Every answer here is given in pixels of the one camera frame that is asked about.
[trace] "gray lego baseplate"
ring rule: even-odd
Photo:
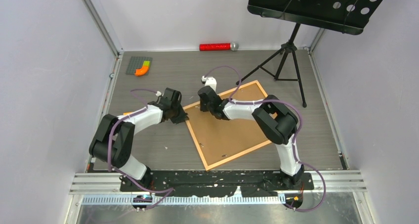
[[[131,57],[129,59],[128,67],[126,69],[125,74],[127,75],[134,75],[135,70],[140,69],[143,66],[144,61],[150,61],[150,67],[151,67],[151,61],[153,60],[152,57]]]

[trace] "robotic arm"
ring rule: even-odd
[[[181,101],[182,94],[179,91],[166,88],[164,94],[159,96],[157,101],[148,103],[146,111],[142,113],[139,113],[140,110],[134,111],[131,114],[137,115],[121,122],[115,129],[114,136],[116,138],[112,141],[112,166],[148,186],[151,182],[150,168],[131,155],[133,137],[145,128],[168,119],[174,124],[184,122],[187,119],[187,114],[180,104]],[[108,140],[111,129],[123,117],[125,116],[107,114],[102,118],[89,148],[89,153],[93,157],[107,162]]]
[[[281,175],[288,183],[296,184],[304,173],[304,166],[298,163],[293,154],[292,139],[296,131],[298,118],[285,105],[278,102],[265,102],[254,104],[254,101],[238,101],[221,99],[214,90],[214,78],[203,78],[205,86],[198,91],[200,97],[200,110],[210,112],[217,119],[254,120],[262,129],[265,136],[273,142],[278,150],[281,160]],[[268,95],[265,100],[276,99]]]

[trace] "table surface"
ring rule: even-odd
[[[135,88],[149,88],[164,91],[166,87],[182,92],[182,105],[199,100],[198,90],[202,87],[201,76],[210,69],[229,65],[236,67],[244,75],[268,58],[272,50],[250,51],[179,51],[179,52],[125,52],[117,76],[109,113],[121,115],[135,111],[144,105],[131,96]],[[317,82],[307,51],[296,52],[304,87],[307,108],[301,105],[301,95],[297,82],[273,81],[273,78],[258,70],[246,82],[258,80],[268,94],[277,96],[298,108],[304,124],[297,138],[300,159],[318,169],[342,169],[337,146],[322,102]],[[148,75],[136,77],[125,71],[131,56],[152,57]],[[281,60],[275,57],[264,67],[275,72]],[[211,76],[217,79],[217,91],[226,91],[235,86],[237,75],[223,68]],[[293,58],[288,57],[280,78],[296,78]],[[138,93],[147,101],[156,97],[152,93]],[[172,124],[170,121],[149,127],[134,137],[132,155],[154,170],[203,170],[204,166],[185,123]],[[96,161],[95,169],[106,169],[106,164]],[[279,169],[280,160],[274,145],[270,144],[223,164],[215,169]]]

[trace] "gray wall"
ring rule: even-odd
[[[315,58],[352,168],[380,223],[418,223],[419,0],[384,0],[359,36],[327,31]]]
[[[114,59],[81,0],[0,0],[1,223],[62,223]]]
[[[197,50],[238,41],[240,49],[278,49],[294,23],[247,11],[249,0],[99,0],[125,51]],[[309,46],[318,28],[301,26],[295,45]]]

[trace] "black music stand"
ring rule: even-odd
[[[250,71],[242,81],[258,69],[271,75],[275,81],[298,81],[302,106],[307,107],[301,76],[298,69],[294,39],[301,24],[316,26],[342,33],[358,35],[363,32],[370,16],[382,0],[249,0],[248,11],[262,17],[295,22],[293,33],[287,43],[264,62]],[[289,53],[292,53],[297,79],[279,79],[279,75]],[[275,75],[263,66],[278,54],[284,54]]]

